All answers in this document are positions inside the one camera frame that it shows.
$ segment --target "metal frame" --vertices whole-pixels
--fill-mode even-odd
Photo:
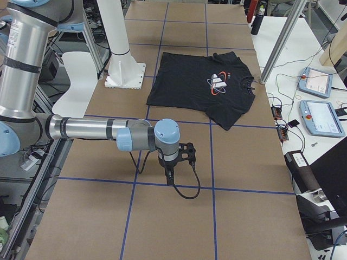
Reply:
[[[89,52],[91,53],[92,59],[93,59],[95,66],[98,70],[98,73],[101,73],[101,71],[104,68],[104,64],[102,63],[100,53],[98,51],[97,45],[95,44],[95,39],[94,39],[92,30],[89,26],[86,12],[84,10],[83,10],[83,21],[85,23],[85,26],[83,29],[83,36],[86,40],[86,44],[88,46]]]
[[[278,36],[278,39],[276,41],[276,44],[270,54],[270,57],[264,67],[263,73],[260,77],[260,83],[265,84],[268,80],[272,69],[274,68],[276,61],[278,60],[295,24],[297,23],[297,20],[304,9],[306,5],[307,0],[296,0],[294,3],[294,6],[292,8],[291,13],[289,14],[286,23],[283,26],[283,29]]]
[[[52,102],[50,101],[49,97],[45,94],[45,92],[42,90],[42,88],[38,85],[35,92],[35,101],[39,104],[39,106],[43,109],[45,113],[51,113],[52,112]],[[60,140],[55,140],[48,151],[49,154],[54,154]],[[23,223],[25,221],[25,218],[28,215],[28,212],[31,208],[31,205],[33,204],[33,201],[35,199],[35,196],[40,189],[41,182],[46,174],[46,171],[48,170],[48,167],[53,160],[52,156],[46,157],[44,161],[41,163],[41,167],[39,168],[39,172],[36,176],[35,181],[33,182],[30,190],[28,191],[28,194],[26,198],[24,199],[23,206],[20,210],[20,212],[14,217],[11,225],[11,229],[9,230],[9,240],[7,241],[6,245],[3,246],[2,251],[0,252],[0,260],[6,260],[9,259],[12,251],[12,247],[15,244],[15,241],[18,237],[18,234],[23,226]],[[27,183],[28,179],[21,179],[21,178],[0,178],[0,181],[6,181],[6,182],[16,182],[16,183]]]

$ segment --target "black monitor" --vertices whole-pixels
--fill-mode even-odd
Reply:
[[[347,138],[323,154],[311,165],[319,186],[336,212],[319,207],[297,196],[301,220],[308,238],[317,250],[332,246],[347,225]],[[346,244],[341,238],[338,244]]]
[[[311,170],[338,215],[347,216],[347,138],[312,163]]]

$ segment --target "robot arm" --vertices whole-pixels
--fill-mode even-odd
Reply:
[[[0,79],[0,157],[59,138],[116,140],[121,151],[157,150],[167,183],[175,187],[174,166],[188,160],[195,171],[195,149],[179,143],[173,120],[152,127],[146,120],[76,119],[33,112],[48,35],[57,28],[82,31],[82,8],[82,0],[9,2],[12,24]]]

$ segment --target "light blue joint cap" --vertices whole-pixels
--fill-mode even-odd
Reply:
[[[59,24],[57,30],[65,33],[81,33],[84,29],[84,23]]]
[[[21,148],[20,140],[11,127],[0,121],[0,157],[14,154]]]
[[[48,3],[50,0],[11,0],[10,2],[18,4],[21,7],[39,7]]]
[[[116,143],[120,151],[132,151],[132,138],[128,127],[118,129]]]
[[[165,118],[154,126],[156,138],[165,144],[172,145],[179,142],[179,126],[172,119]]]
[[[4,22],[7,22],[7,23],[12,22],[12,16],[11,15],[5,15],[5,16],[1,17],[0,19],[3,20]]]

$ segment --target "t-shirt logo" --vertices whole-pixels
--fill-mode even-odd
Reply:
[[[219,93],[224,94],[226,92],[225,87],[227,86],[226,80],[231,77],[230,73],[221,71],[217,74],[212,74],[210,79],[207,79],[207,83],[210,85],[211,94],[213,96],[218,95]]]

